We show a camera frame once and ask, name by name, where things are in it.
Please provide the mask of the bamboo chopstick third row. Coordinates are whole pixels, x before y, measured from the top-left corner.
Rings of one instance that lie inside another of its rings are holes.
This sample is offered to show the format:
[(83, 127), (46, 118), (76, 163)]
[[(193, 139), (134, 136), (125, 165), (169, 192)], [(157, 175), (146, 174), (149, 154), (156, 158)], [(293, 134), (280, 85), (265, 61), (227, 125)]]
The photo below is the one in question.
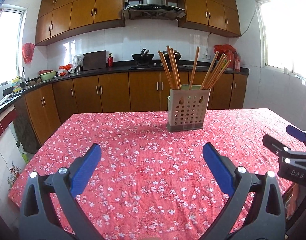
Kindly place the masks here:
[(176, 87), (177, 87), (178, 90), (180, 90), (181, 89), (181, 82), (180, 82), (180, 76), (179, 76), (179, 73), (178, 73), (178, 68), (177, 68), (177, 63), (176, 63), (176, 60), (175, 60), (175, 55), (174, 55), (173, 48), (170, 48), (169, 54), (170, 54), (169, 58), (170, 58), (171, 65), (172, 65), (174, 79), (176, 81)]

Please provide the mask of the dark cutting board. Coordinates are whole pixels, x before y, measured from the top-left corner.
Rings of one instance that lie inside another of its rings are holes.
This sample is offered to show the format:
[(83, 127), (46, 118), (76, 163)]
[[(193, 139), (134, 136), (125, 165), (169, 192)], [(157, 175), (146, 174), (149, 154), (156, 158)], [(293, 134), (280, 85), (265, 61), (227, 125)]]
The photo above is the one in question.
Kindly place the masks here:
[(83, 58), (83, 71), (106, 68), (107, 51), (85, 53)]

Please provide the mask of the yellow detergent bottle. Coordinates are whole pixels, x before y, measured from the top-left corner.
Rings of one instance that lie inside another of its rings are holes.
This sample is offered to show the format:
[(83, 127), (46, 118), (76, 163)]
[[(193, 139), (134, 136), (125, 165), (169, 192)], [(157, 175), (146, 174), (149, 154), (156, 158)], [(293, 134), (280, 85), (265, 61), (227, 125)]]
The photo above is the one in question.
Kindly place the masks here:
[(20, 91), (22, 88), (21, 88), (21, 85), (20, 85), (20, 77), (16, 77), (14, 79), (12, 79), (12, 90), (14, 93)]

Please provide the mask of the black wok right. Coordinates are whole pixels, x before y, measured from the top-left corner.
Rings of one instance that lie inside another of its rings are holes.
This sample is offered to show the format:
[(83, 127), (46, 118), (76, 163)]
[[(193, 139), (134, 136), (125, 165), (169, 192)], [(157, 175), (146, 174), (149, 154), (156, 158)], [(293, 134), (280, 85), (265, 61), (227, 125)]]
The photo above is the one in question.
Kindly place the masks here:
[[(170, 61), (170, 58), (169, 58), (169, 54), (168, 54), (168, 51), (167, 50), (165, 50), (165, 51), (162, 51), (162, 53), (163, 53), (163, 55), (164, 55), (164, 57), (165, 57), (165, 61)], [(178, 62), (180, 59), (181, 59), (181, 57), (182, 57), (182, 55), (177, 51), (177, 50), (174, 50), (174, 55), (175, 55), (175, 60), (176, 60), (176, 62)]]

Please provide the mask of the red floral tablecloth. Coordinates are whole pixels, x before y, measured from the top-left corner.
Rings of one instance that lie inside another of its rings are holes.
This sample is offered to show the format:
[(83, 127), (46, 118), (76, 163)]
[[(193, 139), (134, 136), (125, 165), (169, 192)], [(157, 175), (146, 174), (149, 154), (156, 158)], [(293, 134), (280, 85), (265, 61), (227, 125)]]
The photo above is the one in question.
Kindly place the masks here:
[(20, 205), (31, 172), (54, 173), (97, 143), (101, 161), (77, 201), (103, 237), (198, 239), (228, 200), (203, 159), (204, 144), (258, 174), (278, 171), (264, 135), (305, 150), (267, 108), (207, 111), (194, 131), (171, 133), (167, 119), (166, 112), (74, 114), (26, 165), (9, 198)]

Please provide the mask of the perforated beige utensil holder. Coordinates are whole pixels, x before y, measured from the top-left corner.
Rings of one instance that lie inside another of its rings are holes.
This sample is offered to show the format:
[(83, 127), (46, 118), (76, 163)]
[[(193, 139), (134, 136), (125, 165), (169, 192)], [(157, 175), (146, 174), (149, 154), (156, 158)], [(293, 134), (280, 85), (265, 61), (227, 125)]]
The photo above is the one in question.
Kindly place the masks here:
[(168, 96), (168, 131), (203, 128), (210, 93), (210, 89), (201, 89), (200, 85), (181, 85), (179, 90), (171, 89)]

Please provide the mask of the bamboo chopstick fifth row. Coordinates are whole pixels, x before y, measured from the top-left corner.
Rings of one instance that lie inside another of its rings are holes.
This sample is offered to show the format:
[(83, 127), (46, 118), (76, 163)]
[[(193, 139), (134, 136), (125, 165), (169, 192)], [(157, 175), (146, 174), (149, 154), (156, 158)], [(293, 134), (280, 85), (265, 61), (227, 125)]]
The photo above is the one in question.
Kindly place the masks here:
[(216, 59), (217, 59), (217, 57), (218, 57), (218, 54), (219, 54), (219, 52), (216, 51), (216, 52), (215, 52), (215, 55), (214, 55), (214, 57), (213, 57), (213, 60), (212, 60), (212, 62), (211, 62), (211, 64), (210, 64), (210, 67), (209, 67), (209, 69), (208, 69), (208, 71), (207, 71), (207, 73), (206, 73), (206, 75), (205, 75), (205, 78), (203, 79), (203, 82), (202, 82), (202, 84), (201, 84), (200, 90), (203, 90), (203, 89), (204, 89), (204, 87), (205, 87), (205, 85), (206, 85), (206, 83), (207, 83), (207, 81), (208, 81), (208, 79), (209, 79), (209, 76), (210, 76), (210, 73), (211, 73), (211, 71), (212, 71), (213, 65), (214, 65), (214, 63), (215, 63), (215, 61), (216, 61)]

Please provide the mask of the black wok left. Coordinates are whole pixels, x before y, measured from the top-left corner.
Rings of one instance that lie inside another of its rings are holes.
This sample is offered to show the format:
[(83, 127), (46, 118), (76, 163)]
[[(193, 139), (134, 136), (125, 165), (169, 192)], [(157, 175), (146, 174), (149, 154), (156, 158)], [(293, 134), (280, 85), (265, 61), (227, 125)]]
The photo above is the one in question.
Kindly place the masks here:
[(153, 57), (154, 54), (151, 54), (146, 48), (143, 48), (140, 54), (132, 54), (132, 58), (134, 59), (135, 64), (138, 66), (149, 64)]

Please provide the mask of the red plastic bag hanging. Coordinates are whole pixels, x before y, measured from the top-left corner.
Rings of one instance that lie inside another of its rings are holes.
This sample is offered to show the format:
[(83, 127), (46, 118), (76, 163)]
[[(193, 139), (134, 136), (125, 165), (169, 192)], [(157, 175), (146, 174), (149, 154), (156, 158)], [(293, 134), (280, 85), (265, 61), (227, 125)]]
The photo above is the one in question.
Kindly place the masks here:
[(33, 43), (25, 43), (22, 46), (22, 57), (25, 64), (32, 62), (35, 45)]

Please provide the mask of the steel range hood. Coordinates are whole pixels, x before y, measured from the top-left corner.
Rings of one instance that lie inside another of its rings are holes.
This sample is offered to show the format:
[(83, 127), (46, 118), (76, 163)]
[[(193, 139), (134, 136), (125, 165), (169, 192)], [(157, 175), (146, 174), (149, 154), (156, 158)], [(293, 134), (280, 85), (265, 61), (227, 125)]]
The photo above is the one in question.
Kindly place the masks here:
[(179, 0), (124, 0), (123, 14), (128, 20), (179, 20), (186, 15)]

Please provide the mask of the thin bamboo chopstick three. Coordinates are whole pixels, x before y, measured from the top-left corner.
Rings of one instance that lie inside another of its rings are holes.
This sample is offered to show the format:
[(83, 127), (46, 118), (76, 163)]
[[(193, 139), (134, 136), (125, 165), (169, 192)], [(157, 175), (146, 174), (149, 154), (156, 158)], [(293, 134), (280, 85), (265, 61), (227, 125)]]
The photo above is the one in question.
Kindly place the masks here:
[(230, 65), (230, 63), (231, 63), (231, 60), (228, 60), (226, 64), (222, 66), (220, 72), (218, 72), (218, 74), (215, 75), (210, 85), (207, 86), (208, 89), (211, 89), (216, 84), (216, 82), (218, 81), (218, 79), (220, 79), (220, 77), (222, 76), (224, 71), (227, 69), (227, 67)]

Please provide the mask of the thin bamboo chopstick one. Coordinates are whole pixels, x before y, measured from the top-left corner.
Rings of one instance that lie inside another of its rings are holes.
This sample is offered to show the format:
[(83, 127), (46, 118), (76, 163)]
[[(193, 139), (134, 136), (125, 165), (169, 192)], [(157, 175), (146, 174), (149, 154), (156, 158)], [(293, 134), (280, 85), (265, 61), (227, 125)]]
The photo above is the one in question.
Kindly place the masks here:
[(221, 55), (220, 60), (217, 62), (213, 71), (211, 73), (207, 74), (207, 79), (204, 82), (204, 85), (201, 87), (202, 89), (211, 89), (211, 84), (217, 78), (218, 73), (221, 71), (222, 64), (225, 61), (226, 57), (227, 56), (225, 54)]

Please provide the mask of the red bottle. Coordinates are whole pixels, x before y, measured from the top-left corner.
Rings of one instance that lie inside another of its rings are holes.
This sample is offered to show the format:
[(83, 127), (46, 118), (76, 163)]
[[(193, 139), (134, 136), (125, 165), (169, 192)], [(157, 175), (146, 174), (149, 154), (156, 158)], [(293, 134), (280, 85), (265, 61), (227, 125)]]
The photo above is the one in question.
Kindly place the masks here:
[(114, 64), (114, 58), (112, 56), (112, 53), (109, 53), (107, 61), (108, 61), (109, 68), (112, 68)]

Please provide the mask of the window left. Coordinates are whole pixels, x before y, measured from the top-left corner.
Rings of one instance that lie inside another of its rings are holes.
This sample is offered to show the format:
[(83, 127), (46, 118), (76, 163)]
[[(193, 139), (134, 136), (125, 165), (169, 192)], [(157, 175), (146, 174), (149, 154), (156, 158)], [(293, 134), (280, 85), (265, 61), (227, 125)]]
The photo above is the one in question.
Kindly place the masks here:
[(5, 4), (0, 8), (0, 86), (20, 76), (26, 10)]

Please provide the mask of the green basin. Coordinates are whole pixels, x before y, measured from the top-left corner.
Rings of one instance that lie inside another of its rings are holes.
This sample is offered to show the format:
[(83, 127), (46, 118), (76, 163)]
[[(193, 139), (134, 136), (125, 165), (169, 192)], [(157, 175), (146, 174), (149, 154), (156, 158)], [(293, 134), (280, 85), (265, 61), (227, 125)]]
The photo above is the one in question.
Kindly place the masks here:
[(40, 70), (39, 77), (42, 81), (47, 81), (56, 76), (56, 71), (54, 70)]

